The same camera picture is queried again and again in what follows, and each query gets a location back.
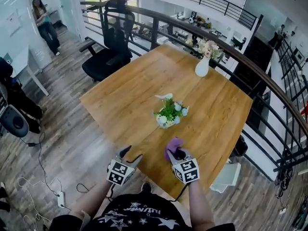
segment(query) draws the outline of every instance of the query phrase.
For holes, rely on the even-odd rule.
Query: star print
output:
[[[174,225],[178,225],[175,220],[165,220],[162,218],[158,218],[162,223],[159,226],[167,226],[170,229],[173,229]]]
[[[141,218],[139,222],[141,222],[142,225],[145,224],[145,223],[148,223],[148,222],[146,221],[146,219],[143,219],[143,218]]]
[[[111,221],[113,221],[114,223],[113,223],[110,227],[116,227],[116,228],[119,229],[120,231],[122,230],[123,227],[128,227],[128,226],[123,222],[123,219],[121,219],[121,220],[119,220],[119,221],[111,219]]]
[[[113,216],[104,216],[103,218],[99,218],[97,219],[98,221],[100,221],[100,223],[103,223],[103,221],[105,221],[105,223],[107,221],[109,221],[110,219],[116,219],[116,217],[113,217]]]
[[[139,205],[140,204],[138,204],[138,203],[131,203],[131,207],[130,208],[132,208],[132,207],[138,208]]]

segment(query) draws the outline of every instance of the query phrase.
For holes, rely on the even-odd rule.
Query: flower pot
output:
[[[198,76],[204,77],[207,75],[208,68],[209,68],[209,65],[208,65],[209,61],[210,61],[210,58],[204,56],[203,59],[197,64],[194,71]]]
[[[161,124],[158,122],[159,117],[160,117],[160,115],[157,115],[157,116],[156,116],[156,121],[157,121],[157,123],[159,124],[159,126],[160,126],[161,128],[169,128],[169,127],[171,127],[172,125],[174,125],[174,121],[167,121],[164,125],[161,125]]]

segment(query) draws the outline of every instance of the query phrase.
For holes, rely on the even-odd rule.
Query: flower arrangement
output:
[[[218,45],[211,40],[199,43],[198,51],[207,58],[217,58],[220,53]]]
[[[190,38],[186,41],[186,44],[193,47],[193,40]],[[200,54],[207,58],[217,58],[221,52],[219,46],[212,40],[206,40],[205,42],[198,43],[198,47],[195,48]]]
[[[180,123],[180,117],[187,116],[189,107],[184,107],[181,102],[175,102],[172,93],[156,97],[160,98],[164,104],[164,107],[160,111],[154,112],[161,128],[168,128],[174,124],[178,124]]]

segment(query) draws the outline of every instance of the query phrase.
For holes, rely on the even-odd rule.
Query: purple cloth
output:
[[[182,145],[184,144],[184,140],[181,140],[177,137],[175,137],[174,139],[170,140],[170,142],[168,143],[168,145],[165,148],[165,159],[169,162],[170,158],[169,155],[167,154],[167,150],[170,150],[173,154],[175,154],[176,150],[178,148],[180,148]]]

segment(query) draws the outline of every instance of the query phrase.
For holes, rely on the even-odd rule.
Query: door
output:
[[[63,15],[63,24],[66,25],[69,32],[78,36],[77,29],[75,27],[72,0],[60,0],[60,4]]]

